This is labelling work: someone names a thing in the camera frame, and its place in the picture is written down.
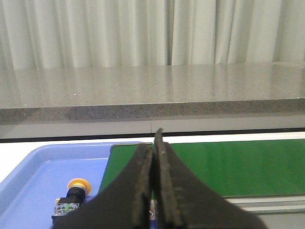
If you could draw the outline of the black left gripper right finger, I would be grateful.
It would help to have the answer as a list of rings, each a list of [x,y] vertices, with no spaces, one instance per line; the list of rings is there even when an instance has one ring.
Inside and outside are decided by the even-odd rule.
[[[255,214],[228,202],[184,164],[162,128],[154,137],[153,191],[161,229],[265,229]]]

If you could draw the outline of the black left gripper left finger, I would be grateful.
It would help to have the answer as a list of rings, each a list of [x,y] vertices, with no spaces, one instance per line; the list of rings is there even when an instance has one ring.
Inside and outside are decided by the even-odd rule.
[[[58,219],[54,229],[148,229],[153,150],[139,144],[118,176],[95,198]]]

